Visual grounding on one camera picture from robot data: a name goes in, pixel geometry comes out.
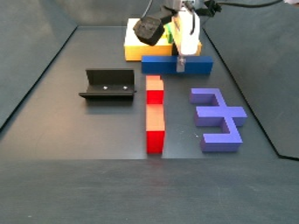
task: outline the orange block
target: orange block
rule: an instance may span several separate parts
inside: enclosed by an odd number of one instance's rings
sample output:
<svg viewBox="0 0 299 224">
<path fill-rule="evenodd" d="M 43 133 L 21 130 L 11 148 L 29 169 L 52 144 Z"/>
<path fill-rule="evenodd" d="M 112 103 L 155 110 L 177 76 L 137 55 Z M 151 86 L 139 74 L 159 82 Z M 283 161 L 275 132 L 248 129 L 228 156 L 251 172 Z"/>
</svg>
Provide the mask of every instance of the orange block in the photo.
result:
<svg viewBox="0 0 299 224">
<path fill-rule="evenodd" d="M 145 76 L 145 104 L 164 103 L 164 82 L 159 75 Z"/>
<path fill-rule="evenodd" d="M 164 130 L 164 105 L 145 105 L 145 131 Z"/>
</svg>

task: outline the dark gray table surface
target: dark gray table surface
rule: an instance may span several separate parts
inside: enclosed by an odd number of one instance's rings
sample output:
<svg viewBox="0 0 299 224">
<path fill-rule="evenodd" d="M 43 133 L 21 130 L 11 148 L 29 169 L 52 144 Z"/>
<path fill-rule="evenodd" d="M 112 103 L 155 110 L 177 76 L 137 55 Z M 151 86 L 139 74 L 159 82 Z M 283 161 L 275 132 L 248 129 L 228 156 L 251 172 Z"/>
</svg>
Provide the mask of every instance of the dark gray table surface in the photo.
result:
<svg viewBox="0 0 299 224">
<path fill-rule="evenodd" d="M 0 135 L 1 159 L 147 158 L 145 76 L 140 62 L 125 62 L 125 27 L 80 27 L 53 61 Z M 163 158 L 274 158 L 258 122 L 239 94 L 204 34 L 201 55 L 213 60 L 211 75 L 164 75 L 165 142 Z M 88 88 L 87 68 L 133 68 L 135 100 L 87 102 L 79 92 Z M 243 145 L 237 153 L 203 154 L 204 132 L 196 128 L 191 88 L 219 88 L 228 106 L 243 106 L 248 119 L 239 128 Z"/>
<path fill-rule="evenodd" d="M 1 223 L 296 224 L 299 164 L 156 159 L 1 162 Z"/>
</svg>

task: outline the blue block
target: blue block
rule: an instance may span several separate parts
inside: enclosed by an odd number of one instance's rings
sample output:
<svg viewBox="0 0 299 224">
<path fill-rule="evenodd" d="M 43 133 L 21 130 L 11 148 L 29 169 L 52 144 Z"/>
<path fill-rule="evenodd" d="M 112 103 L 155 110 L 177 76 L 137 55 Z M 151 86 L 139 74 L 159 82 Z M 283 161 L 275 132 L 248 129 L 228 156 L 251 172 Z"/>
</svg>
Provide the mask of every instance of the blue block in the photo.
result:
<svg viewBox="0 0 299 224">
<path fill-rule="evenodd" d="M 177 56 L 143 56 L 143 74 L 211 74 L 211 56 L 185 57 L 184 72 L 176 72 Z"/>
</svg>

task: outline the red and orange block column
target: red and orange block column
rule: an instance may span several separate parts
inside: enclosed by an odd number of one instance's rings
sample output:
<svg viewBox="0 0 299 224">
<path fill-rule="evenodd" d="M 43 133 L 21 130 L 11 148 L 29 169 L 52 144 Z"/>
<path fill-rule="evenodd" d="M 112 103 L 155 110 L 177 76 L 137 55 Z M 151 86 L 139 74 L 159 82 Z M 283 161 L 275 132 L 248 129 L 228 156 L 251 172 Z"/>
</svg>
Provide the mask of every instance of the red and orange block column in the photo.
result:
<svg viewBox="0 0 299 224">
<path fill-rule="evenodd" d="M 164 82 L 160 75 L 145 76 L 145 150 L 161 154 L 164 149 Z"/>
</svg>

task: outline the yellow block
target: yellow block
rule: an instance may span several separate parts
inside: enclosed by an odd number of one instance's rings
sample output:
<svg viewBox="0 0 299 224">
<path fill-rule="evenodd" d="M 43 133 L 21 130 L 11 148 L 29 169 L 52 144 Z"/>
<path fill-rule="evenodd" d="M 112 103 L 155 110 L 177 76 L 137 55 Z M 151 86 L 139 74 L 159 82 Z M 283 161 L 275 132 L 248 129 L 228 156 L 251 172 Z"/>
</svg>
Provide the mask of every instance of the yellow block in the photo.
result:
<svg viewBox="0 0 299 224">
<path fill-rule="evenodd" d="M 127 21 L 125 28 L 125 60 L 141 60 L 144 55 L 153 56 L 171 56 L 172 55 L 172 44 L 168 44 L 165 33 L 159 39 L 156 45 L 151 46 L 140 42 L 136 37 L 133 27 L 139 18 L 129 18 Z M 199 42 L 196 55 L 200 55 L 201 43 Z"/>
</svg>

